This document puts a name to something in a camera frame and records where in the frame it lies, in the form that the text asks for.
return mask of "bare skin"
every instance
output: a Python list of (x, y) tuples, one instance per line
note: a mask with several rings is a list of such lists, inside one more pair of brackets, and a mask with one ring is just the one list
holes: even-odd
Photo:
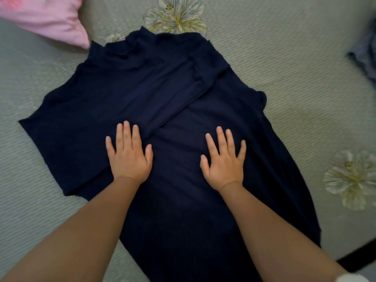
[(106, 138), (114, 181), (31, 250), (3, 282), (102, 281), (138, 187), (149, 176), (153, 151), (138, 127), (117, 126), (116, 152)]
[(221, 194), (237, 221), (247, 250), (265, 282), (334, 282), (347, 273), (301, 232), (273, 212), (243, 186), (246, 143), (238, 156), (230, 130), (217, 127), (219, 151), (206, 134), (211, 166), (200, 166), (209, 185)]

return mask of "navy blue shirt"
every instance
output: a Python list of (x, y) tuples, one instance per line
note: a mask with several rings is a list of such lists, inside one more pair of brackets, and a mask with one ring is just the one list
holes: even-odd
[(308, 188), (263, 113), (266, 96), (247, 87), (200, 34), (145, 28), (88, 59), (40, 108), (20, 121), (65, 195), (91, 200), (113, 180), (105, 137), (138, 124), (153, 145), (151, 174), (120, 240), (151, 281), (261, 281), (239, 228), (205, 181), (205, 134), (229, 128), (247, 142), (244, 187), (320, 245)]

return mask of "white flower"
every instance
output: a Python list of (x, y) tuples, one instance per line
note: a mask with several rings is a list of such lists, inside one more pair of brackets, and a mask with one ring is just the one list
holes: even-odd
[(200, 33), (206, 35), (201, 21), (204, 5), (200, 0), (159, 0), (159, 8), (149, 9), (145, 27), (155, 33)]
[(108, 42), (117, 42), (117, 41), (123, 41), (125, 40), (125, 37), (122, 36), (120, 33), (117, 34), (111, 34), (108, 37), (106, 37), (105, 41)]
[(364, 210), (364, 195), (376, 193), (376, 156), (367, 151), (353, 155), (348, 150), (337, 153), (334, 165), (324, 175), (327, 191), (339, 194), (351, 210)]

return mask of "cushion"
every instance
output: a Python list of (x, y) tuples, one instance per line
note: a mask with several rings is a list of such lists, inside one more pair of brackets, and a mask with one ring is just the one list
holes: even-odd
[(82, 0), (0, 0), (0, 17), (51, 39), (89, 48), (78, 19)]

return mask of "textured mat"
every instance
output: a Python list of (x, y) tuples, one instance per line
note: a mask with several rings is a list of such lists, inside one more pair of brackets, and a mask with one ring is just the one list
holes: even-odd
[[(348, 59), (373, 0), (203, 0), (207, 38), (249, 86), (312, 193), (323, 248), (339, 258), (376, 237), (376, 208), (352, 212), (322, 179), (341, 149), (376, 151), (376, 99)], [(85, 0), (81, 19), (103, 43), (143, 24), (157, 0)], [(64, 197), (17, 120), (73, 74), (87, 52), (0, 20), (0, 277), (85, 201)], [(106, 281), (147, 281), (118, 245)]]

